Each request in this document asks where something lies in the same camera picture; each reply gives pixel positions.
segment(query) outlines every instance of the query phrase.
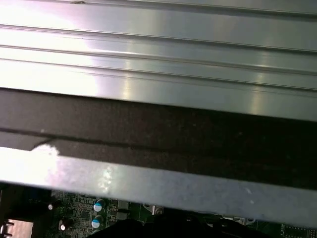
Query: circuit board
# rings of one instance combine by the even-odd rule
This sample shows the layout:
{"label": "circuit board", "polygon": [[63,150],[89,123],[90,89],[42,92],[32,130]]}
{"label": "circuit board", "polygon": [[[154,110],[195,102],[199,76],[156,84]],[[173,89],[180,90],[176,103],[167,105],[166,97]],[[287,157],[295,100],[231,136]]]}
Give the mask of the circuit board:
{"label": "circuit board", "polygon": [[[118,220],[132,218],[145,223],[151,212],[146,209],[143,204],[120,201],[116,199],[102,198],[105,202],[100,212],[94,210],[94,204],[100,199],[88,195],[73,194],[62,191],[52,191],[52,197],[62,201],[62,206],[58,207],[53,213],[53,222],[50,229],[44,235],[44,238],[86,238],[96,229],[92,227],[94,217],[101,216],[102,223],[99,230],[115,224]],[[199,214],[195,213],[208,223],[209,219],[214,219],[216,214]],[[65,230],[58,229],[61,218],[73,219],[73,225]],[[272,238],[317,238],[317,230],[309,228],[301,228],[289,226],[286,224],[278,224],[271,222],[255,221],[253,219],[227,217],[235,222],[243,224],[250,221],[246,225],[269,235]]]}
{"label": "circuit board", "polygon": [[272,238],[317,238],[317,230],[315,229],[294,227],[286,224],[255,221],[249,227]]}
{"label": "circuit board", "polygon": [[[92,220],[97,215],[103,218],[99,230],[115,224],[117,220],[127,218],[144,223],[146,218],[151,215],[151,212],[139,203],[102,198],[105,205],[97,213],[94,210],[94,204],[100,199],[99,197],[62,191],[52,191],[52,197],[61,200],[62,206],[54,211],[52,226],[44,238],[86,238],[96,230],[92,227]],[[65,231],[58,229],[62,218],[71,218],[74,221],[73,225]]]}

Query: chip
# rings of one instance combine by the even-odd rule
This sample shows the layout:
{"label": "chip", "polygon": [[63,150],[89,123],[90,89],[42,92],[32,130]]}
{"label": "chip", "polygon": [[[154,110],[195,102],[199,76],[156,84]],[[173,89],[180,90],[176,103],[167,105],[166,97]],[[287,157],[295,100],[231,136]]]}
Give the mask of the chip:
{"label": "chip", "polygon": [[83,218],[83,219],[89,219],[89,212],[82,211],[82,212],[81,212],[81,218]]}

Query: silver metal panel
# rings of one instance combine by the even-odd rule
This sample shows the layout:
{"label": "silver metal panel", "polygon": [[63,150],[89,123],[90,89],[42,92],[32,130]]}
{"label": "silver metal panel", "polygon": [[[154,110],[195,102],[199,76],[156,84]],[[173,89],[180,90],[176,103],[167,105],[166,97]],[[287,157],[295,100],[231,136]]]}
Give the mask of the silver metal panel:
{"label": "silver metal panel", "polygon": [[228,65],[270,71],[317,74],[314,55],[266,51],[162,40],[79,34],[70,31],[32,31],[29,28],[0,28],[0,45],[54,52],[120,56],[155,60],[184,61],[211,65]]}
{"label": "silver metal panel", "polygon": [[227,8],[242,8],[248,10],[263,10],[273,12],[292,12],[301,14],[317,14],[317,2],[314,0],[139,0],[149,2],[164,2],[176,4],[215,6]]}
{"label": "silver metal panel", "polygon": [[0,87],[317,121],[315,1],[95,2],[0,1]]}
{"label": "silver metal panel", "polygon": [[1,73],[11,80],[0,78],[6,88],[70,95],[116,98],[134,102],[148,102],[192,108],[214,109],[254,115],[291,119],[316,120],[316,93],[306,91],[263,88],[198,79],[164,80],[147,74],[111,71],[105,75],[77,68],[1,61]]}
{"label": "silver metal panel", "polygon": [[296,18],[2,0],[0,24],[317,50],[316,23]]}
{"label": "silver metal panel", "polygon": [[5,182],[316,227],[316,191],[3,147],[0,154]]}
{"label": "silver metal panel", "polygon": [[222,81],[235,81],[261,85],[317,89],[314,75],[280,74],[278,72],[255,71],[236,67],[223,67],[186,62],[166,62],[133,58],[112,58],[102,56],[73,55],[57,52],[0,48],[0,57],[8,60],[43,62],[72,66],[121,69],[151,72]]}

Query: metal surface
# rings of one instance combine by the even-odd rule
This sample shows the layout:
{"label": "metal surface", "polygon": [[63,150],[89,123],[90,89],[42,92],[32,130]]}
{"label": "metal surface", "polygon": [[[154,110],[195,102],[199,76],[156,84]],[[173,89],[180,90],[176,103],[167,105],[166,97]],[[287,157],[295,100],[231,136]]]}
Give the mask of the metal surface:
{"label": "metal surface", "polygon": [[6,168],[0,173],[1,181],[306,227],[317,225],[317,192],[312,190],[3,147],[0,153],[5,155],[2,164]]}
{"label": "metal surface", "polygon": [[3,0],[0,87],[317,121],[315,13],[309,0]]}

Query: electronic component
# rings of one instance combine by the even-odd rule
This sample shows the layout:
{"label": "electronic component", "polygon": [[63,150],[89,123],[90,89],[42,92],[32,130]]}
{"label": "electronic component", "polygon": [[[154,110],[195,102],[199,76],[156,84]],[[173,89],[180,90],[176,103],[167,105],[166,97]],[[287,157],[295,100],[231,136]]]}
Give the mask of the electronic component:
{"label": "electronic component", "polygon": [[95,218],[93,219],[93,221],[91,222],[91,226],[94,228],[94,229],[97,229],[101,226],[101,224],[103,223],[104,219],[102,216],[98,215],[98,216],[95,216]]}
{"label": "electronic component", "polygon": [[102,199],[99,199],[95,204],[94,204],[94,210],[96,212],[100,212],[105,206],[105,201]]}
{"label": "electronic component", "polygon": [[126,202],[126,201],[119,201],[118,202],[118,209],[128,210],[129,209],[129,203]]}
{"label": "electronic component", "polygon": [[113,226],[114,224],[115,224],[114,221],[110,221],[110,222],[109,222],[109,226]]}
{"label": "electronic component", "polygon": [[82,211],[80,217],[85,219],[85,220],[89,219],[89,212]]}
{"label": "electronic component", "polygon": [[0,237],[31,238],[33,222],[8,219],[1,226]]}
{"label": "electronic component", "polygon": [[117,215],[117,211],[110,211],[110,215],[116,216]]}
{"label": "electronic component", "polygon": [[117,199],[111,199],[111,204],[118,205],[118,200]]}
{"label": "electronic component", "polygon": [[128,219],[128,214],[124,212],[117,213],[117,220],[125,220]]}
{"label": "electronic component", "polygon": [[65,218],[62,219],[60,222],[60,230],[61,231],[66,231],[67,229],[69,229],[72,225],[74,224],[74,220],[71,218]]}
{"label": "electronic component", "polygon": [[316,230],[282,225],[281,235],[285,238],[316,238]]}
{"label": "electronic component", "polygon": [[91,234],[93,235],[94,233],[97,233],[97,232],[99,232],[100,230],[94,230]]}
{"label": "electronic component", "polygon": [[57,200],[55,202],[51,202],[49,205],[48,205],[48,209],[49,210],[53,210],[53,209],[56,209],[58,207],[61,206],[61,200]]}

